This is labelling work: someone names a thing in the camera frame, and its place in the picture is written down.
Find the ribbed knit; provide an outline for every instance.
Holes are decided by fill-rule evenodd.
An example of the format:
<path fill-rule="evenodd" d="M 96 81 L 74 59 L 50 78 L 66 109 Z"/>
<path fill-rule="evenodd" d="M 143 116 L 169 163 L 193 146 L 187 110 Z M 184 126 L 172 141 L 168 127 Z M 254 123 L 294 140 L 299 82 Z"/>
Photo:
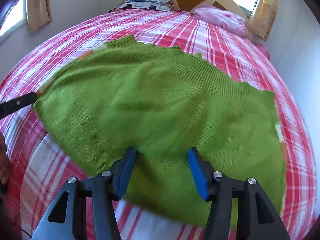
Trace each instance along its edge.
<path fill-rule="evenodd" d="M 235 82 L 177 47 L 132 35 L 105 46 L 58 71 L 34 104 L 76 164 L 95 176 L 134 146 L 140 154 L 125 199 L 205 226 L 210 203 L 198 195 L 187 164 L 187 150 L 197 147 L 229 177 L 256 178 L 280 212 L 285 162 L 272 92 Z"/>

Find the pink pillow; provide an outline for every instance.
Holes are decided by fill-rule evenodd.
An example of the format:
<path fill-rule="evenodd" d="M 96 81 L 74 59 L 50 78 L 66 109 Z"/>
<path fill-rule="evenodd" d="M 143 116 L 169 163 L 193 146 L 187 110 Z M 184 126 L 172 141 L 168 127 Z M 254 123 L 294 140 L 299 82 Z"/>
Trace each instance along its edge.
<path fill-rule="evenodd" d="M 220 10 L 214 6 L 196 8 L 193 16 L 242 38 L 246 38 L 248 35 L 244 19 L 234 13 Z"/>
<path fill-rule="evenodd" d="M 263 55 L 265 55 L 268 60 L 270 60 L 270 54 L 269 54 L 268 50 L 266 49 L 266 47 L 263 46 L 263 45 L 260 44 L 260 43 L 257 43 L 257 44 L 255 44 L 255 45 L 256 45 L 256 47 L 258 48 L 258 50 L 260 50 L 261 53 L 262 53 Z"/>

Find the plaid bedsheet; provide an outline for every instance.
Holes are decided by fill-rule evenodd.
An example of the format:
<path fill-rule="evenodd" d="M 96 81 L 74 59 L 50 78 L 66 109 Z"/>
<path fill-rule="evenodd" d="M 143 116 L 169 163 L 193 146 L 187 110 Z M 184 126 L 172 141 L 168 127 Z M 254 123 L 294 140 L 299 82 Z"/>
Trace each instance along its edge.
<path fill-rule="evenodd" d="M 271 63 L 250 42 L 193 18 L 186 12 L 123 10 L 97 16 L 47 40 L 24 57 L 0 84 L 0 100 L 36 91 L 52 74 L 103 41 L 133 34 L 157 46 L 179 45 L 203 58 L 236 81 L 276 94 L 286 147 L 286 192 L 281 218 L 292 239 L 302 239 L 315 221 L 316 176 L 310 140 L 300 112 Z M 31 107 L 1 120 L 8 145 L 11 174 L 7 205 L 11 218 L 30 234 L 63 183 L 81 171 L 55 144 Z M 122 239 L 202 239 L 204 229 L 170 221 L 125 201 L 114 203 Z M 87 212 L 93 239 L 92 214 Z M 230 232 L 233 239 L 235 232 Z"/>

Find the window frame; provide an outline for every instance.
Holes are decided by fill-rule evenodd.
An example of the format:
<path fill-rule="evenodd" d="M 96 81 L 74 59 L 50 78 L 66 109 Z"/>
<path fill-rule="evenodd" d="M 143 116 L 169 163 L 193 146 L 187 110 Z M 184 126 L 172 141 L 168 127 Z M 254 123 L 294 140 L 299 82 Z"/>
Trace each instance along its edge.
<path fill-rule="evenodd" d="M 0 43 L 27 22 L 27 0 L 22 0 L 22 19 L 0 36 Z"/>

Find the curtain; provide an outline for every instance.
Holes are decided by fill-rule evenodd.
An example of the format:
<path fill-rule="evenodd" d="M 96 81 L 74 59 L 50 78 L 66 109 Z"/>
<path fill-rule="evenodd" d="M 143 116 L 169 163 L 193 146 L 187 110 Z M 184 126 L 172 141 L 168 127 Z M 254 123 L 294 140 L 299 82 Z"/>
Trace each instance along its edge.
<path fill-rule="evenodd" d="M 266 41 L 276 18 L 278 3 L 279 0 L 258 0 L 247 22 L 248 30 Z"/>
<path fill-rule="evenodd" d="M 27 0 L 27 19 L 32 32 L 52 22 L 50 0 Z"/>

